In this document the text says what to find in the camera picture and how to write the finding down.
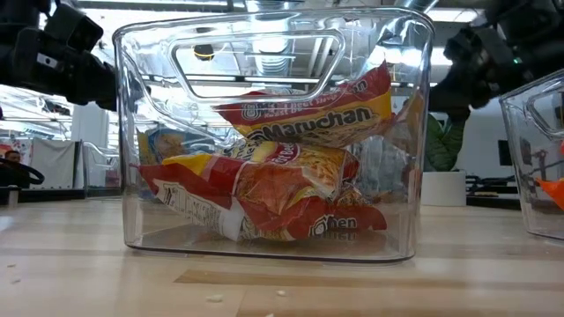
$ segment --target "orange object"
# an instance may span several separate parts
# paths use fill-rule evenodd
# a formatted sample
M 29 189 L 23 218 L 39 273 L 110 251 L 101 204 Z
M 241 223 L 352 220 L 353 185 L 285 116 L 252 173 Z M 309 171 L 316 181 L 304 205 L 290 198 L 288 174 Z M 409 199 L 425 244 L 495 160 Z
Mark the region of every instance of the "orange object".
M 564 178 L 559 181 L 537 180 L 540 187 L 564 210 Z

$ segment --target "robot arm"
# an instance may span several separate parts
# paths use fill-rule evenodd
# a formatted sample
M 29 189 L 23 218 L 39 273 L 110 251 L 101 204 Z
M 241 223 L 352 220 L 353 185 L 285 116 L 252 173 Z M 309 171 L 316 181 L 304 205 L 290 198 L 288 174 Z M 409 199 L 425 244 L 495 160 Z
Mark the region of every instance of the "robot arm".
M 39 14 L 51 0 L 0 0 L 0 84 L 58 94 L 68 101 L 95 101 L 115 111 L 115 74 L 90 51 L 102 29 L 83 13 L 59 4 L 45 30 Z M 469 106 L 564 68 L 564 1 L 497 0 L 486 21 L 470 23 L 450 39 L 449 74 L 429 95 L 429 110 L 465 121 Z
M 453 62 L 429 94 L 429 111 L 466 120 L 469 106 L 511 92 L 564 68 L 564 2 L 499 0 L 486 10 L 486 23 L 468 26 L 447 42 Z
M 0 84 L 115 111 L 114 69 L 91 54 L 103 30 L 67 4 L 40 30 L 39 14 L 50 7 L 50 0 L 0 0 L 7 21 L 0 24 Z

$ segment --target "red noodle package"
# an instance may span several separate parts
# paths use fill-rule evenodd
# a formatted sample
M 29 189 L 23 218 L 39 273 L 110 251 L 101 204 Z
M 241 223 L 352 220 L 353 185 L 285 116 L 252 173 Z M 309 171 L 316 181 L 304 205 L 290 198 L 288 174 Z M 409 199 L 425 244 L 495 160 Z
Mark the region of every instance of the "red noodle package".
M 337 229 L 386 229 L 383 215 L 356 189 L 347 185 L 338 190 L 343 175 L 356 173 L 348 152 L 303 145 L 291 150 L 290 144 L 255 145 L 259 153 L 246 159 L 180 156 L 166 159 L 162 166 L 140 166 L 139 172 L 164 204 L 193 224 L 210 227 L 232 240 L 288 241 Z M 241 144 L 239 150 L 247 152 L 255 145 Z M 231 156 L 237 157 L 237 151 L 231 151 Z
M 382 133 L 393 117 L 390 89 L 390 74 L 383 63 L 311 101 L 251 102 L 215 109 L 249 139 L 341 148 Z

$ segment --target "crumb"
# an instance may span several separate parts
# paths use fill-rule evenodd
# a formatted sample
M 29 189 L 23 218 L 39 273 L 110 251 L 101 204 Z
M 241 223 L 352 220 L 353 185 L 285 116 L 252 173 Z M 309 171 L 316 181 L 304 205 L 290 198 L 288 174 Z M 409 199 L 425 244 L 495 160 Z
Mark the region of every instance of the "crumb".
M 208 296 L 205 298 L 205 301 L 210 303 L 221 303 L 223 301 L 223 295 L 217 294 L 217 295 Z

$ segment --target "green plant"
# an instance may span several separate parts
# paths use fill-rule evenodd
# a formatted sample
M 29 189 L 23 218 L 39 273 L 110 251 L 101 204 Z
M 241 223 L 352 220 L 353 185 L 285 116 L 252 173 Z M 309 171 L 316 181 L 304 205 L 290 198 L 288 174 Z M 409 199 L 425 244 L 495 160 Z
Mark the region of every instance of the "green plant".
M 425 171 L 448 172 L 456 164 L 462 149 L 466 120 L 451 121 L 441 125 L 435 117 L 427 117 L 427 140 L 425 144 Z

